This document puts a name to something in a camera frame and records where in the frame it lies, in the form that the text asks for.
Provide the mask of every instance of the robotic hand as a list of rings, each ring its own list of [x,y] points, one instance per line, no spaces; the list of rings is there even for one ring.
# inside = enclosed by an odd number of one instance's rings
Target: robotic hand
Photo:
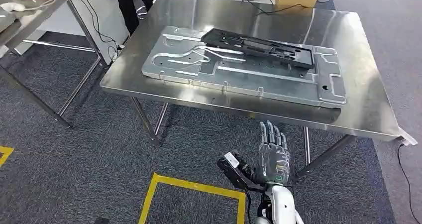
[[[303,224],[292,193],[283,186],[290,174],[286,137],[269,121],[260,122],[260,128],[257,167],[252,169],[237,151],[225,154],[217,165],[236,188],[262,193],[255,224]]]

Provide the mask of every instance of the floor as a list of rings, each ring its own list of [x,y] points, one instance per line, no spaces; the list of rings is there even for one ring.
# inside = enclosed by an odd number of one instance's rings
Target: floor
[[[87,45],[83,37],[58,33],[42,39]],[[6,54],[1,64],[58,109],[94,59],[93,53],[34,46],[23,56]],[[257,120],[172,105],[156,148],[130,100],[102,91],[101,77],[97,69],[65,114],[73,129],[63,129],[0,79],[0,146],[15,149],[0,169],[0,224],[92,224],[97,217],[111,224],[133,224],[139,220],[153,172],[233,190],[216,161],[237,149],[248,163],[257,164]],[[157,120],[161,105],[142,100],[150,120]],[[287,136],[291,166],[302,168],[302,128],[276,125]],[[310,137],[311,156],[316,157],[341,135],[311,130]],[[306,223],[395,223],[369,139],[350,144],[291,184],[295,206]],[[255,217],[259,195],[252,197]],[[234,199],[159,184],[147,223],[232,224],[236,207]]]
[[[335,0],[335,6],[359,14],[399,125],[422,142],[422,0]],[[416,223],[397,144],[375,144],[397,223]],[[422,145],[400,152],[412,185],[413,208],[422,220]]]

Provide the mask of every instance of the robot finger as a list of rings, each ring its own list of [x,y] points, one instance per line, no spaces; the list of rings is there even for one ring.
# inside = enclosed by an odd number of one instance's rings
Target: robot finger
[[[274,143],[274,128],[273,128],[273,124],[267,120],[267,125],[268,125],[268,136],[269,136],[269,143]]]
[[[282,146],[280,130],[277,128],[277,126],[274,126],[274,130],[275,130],[275,133],[276,133],[275,134],[276,135],[276,145]]]
[[[259,126],[261,127],[261,143],[267,143],[267,127],[265,126],[264,122],[259,122]]]

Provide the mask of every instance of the gray carpet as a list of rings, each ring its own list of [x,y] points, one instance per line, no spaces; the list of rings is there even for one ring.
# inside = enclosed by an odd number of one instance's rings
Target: gray carpet
[[[82,37],[47,33],[44,40],[87,45]],[[55,109],[86,72],[89,53],[35,46],[0,62]],[[15,151],[0,169],[0,224],[137,223],[153,172],[233,189],[215,162],[232,149],[257,161],[258,120],[170,106],[153,148],[128,98],[103,92],[96,70],[65,117],[63,129],[0,79],[0,146]],[[160,103],[142,101],[151,120]],[[297,169],[303,166],[302,129],[279,124]],[[312,157],[340,139],[311,130]],[[305,223],[394,223],[371,140],[360,139],[293,184]],[[259,196],[253,194],[251,216]],[[236,200],[159,184],[148,223],[235,223]]]

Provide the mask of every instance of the electronic device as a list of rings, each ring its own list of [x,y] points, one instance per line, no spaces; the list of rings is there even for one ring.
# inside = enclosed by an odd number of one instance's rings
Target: electronic device
[[[207,45],[243,52],[246,55],[258,56],[294,67],[313,69],[312,51],[299,46],[286,45],[280,42],[249,37],[234,32],[211,29],[201,38]]]
[[[16,16],[0,8],[0,32],[14,23]]]

